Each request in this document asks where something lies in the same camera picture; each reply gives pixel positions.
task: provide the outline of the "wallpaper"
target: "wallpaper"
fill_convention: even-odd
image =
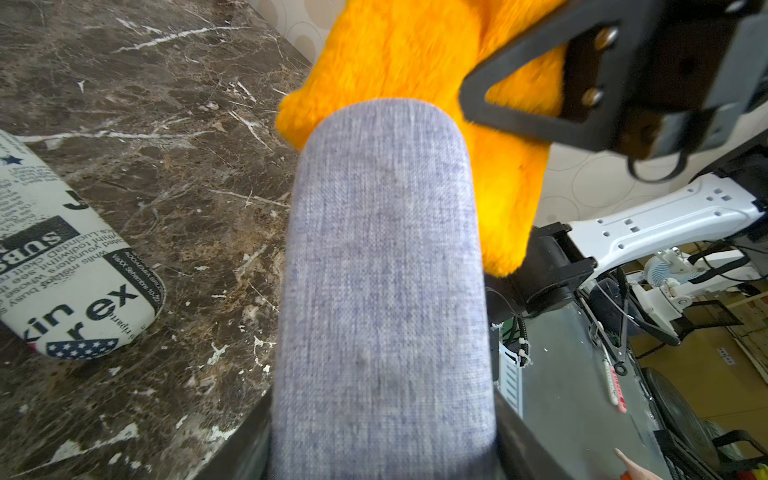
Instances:
[[[250,6],[311,63],[345,4],[346,0],[250,0]]]
[[[742,115],[730,139],[720,148],[691,155],[688,167],[666,184],[638,182],[627,172],[625,157],[611,152],[591,153],[553,144],[549,153],[544,188],[534,224],[587,220],[634,207],[678,190],[699,170],[768,129],[768,104]],[[641,178],[662,178],[677,164],[677,155],[638,162]]]

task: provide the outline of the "bolt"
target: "bolt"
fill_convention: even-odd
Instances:
[[[603,91],[600,88],[592,87],[587,89],[581,96],[581,104],[585,107],[594,107],[603,98]]]
[[[594,38],[594,49],[605,50],[616,41],[619,36],[618,27],[606,27],[600,30],[598,36]]]

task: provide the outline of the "marble countertop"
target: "marble countertop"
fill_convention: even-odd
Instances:
[[[164,311],[84,362],[0,329],[0,477],[193,478],[268,388],[309,66],[247,4],[0,5],[0,128],[162,276]]]

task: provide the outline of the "black metal bracket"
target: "black metal bracket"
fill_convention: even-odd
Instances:
[[[598,343],[602,343],[605,347],[605,351],[608,352],[611,361],[613,362],[614,370],[618,375],[625,376],[628,373],[627,367],[624,362],[627,360],[627,322],[626,317],[621,319],[621,333],[619,334],[619,346],[615,346],[611,339],[608,338],[602,325],[599,323],[598,318],[592,313],[592,309],[587,304],[587,298],[581,291],[576,292],[576,297],[581,304],[581,309],[587,314],[589,319],[589,337],[595,346],[599,346]],[[627,303],[624,302],[624,311],[627,310]]]
[[[586,150],[599,151],[613,143],[618,128],[625,94],[625,84],[636,81],[631,78],[640,69],[637,64],[637,52],[643,43],[648,42],[658,21],[659,2],[655,0],[576,0],[571,1],[532,26],[523,35],[515,38],[498,52],[478,65],[464,79],[458,99],[468,121],[493,127],[513,134],[556,141]],[[567,44],[595,27],[620,25],[620,37],[615,44],[603,51],[598,59],[580,58],[580,63],[590,63],[587,69],[597,71],[596,79],[579,78],[579,87],[587,87],[585,82],[594,81],[603,91],[599,105],[588,112],[586,120],[578,121],[584,111],[571,111],[571,118],[553,118],[544,115],[529,114],[500,105],[490,104],[485,100],[488,90],[553,48]],[[570,85],[566,81],[566,90]],[[584,90],[578,92],[580,97]]]
[[[470,72],[459,103],[468,121],[511,134],[684,159],[724,144],[738,117],[768,98],[765,3],[570,0]],[[486,100],[495,84],[565,44],[560,117]]]
[[[594,258],[581,255],[569,231],[559,222],[533,229],[523,264],[505,278],[515,303],[525,306],[528,316],[572,302],[576,289],[598,265]]]
[[[758,468],[759,464],[768,462],[768,450],[766,450],[757,440],[753,439],[746,430],[731,430],[724,435],[712,439],[712,443],[715,447],[723,447],[736,442],[748,442],[752,445],[752,448],[760,452],[761,455],[756,458],[745,458],[744,460],[724,462],[724,472],[732,473],[741,472],[742,470],[752,470]]]

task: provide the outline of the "orange fur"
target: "orange fur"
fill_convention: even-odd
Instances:
[[[525,257],[549,145],[470,124],[458,105],[464,77],[564,0],[349,0],[301,90],[280,104],[277,128],[302,148],[314,128],[347,105],[416,98],[440,107],[464,134],[472,159],[483,266],[496,276]],[[488,101],[537,114],[561,106],[564,48],[495,85]]]

